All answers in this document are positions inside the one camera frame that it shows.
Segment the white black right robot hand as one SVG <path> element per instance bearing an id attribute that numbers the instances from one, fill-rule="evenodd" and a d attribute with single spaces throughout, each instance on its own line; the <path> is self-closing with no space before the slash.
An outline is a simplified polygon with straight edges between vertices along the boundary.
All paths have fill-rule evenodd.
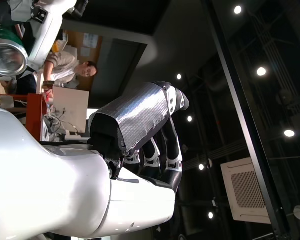
<path id="1" fill-rule="evenodd" d="M 95 239 L 168 222 L 183 172 L 172 116 L 188 107 L 170 83 L 144 83 L 90 116 L 87 143 L 38 142 L 0 108 L 0 240 Z"/>

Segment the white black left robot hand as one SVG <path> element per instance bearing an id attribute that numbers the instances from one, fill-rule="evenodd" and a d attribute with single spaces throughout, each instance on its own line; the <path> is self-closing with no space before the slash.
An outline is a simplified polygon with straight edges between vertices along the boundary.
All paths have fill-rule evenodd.
<path id="1" fill-rule="evenodd" d="M 0 0 L 0 78 L 38 71 L 57 39 L 63 16 L 81 18 L 87 0 Z"/>

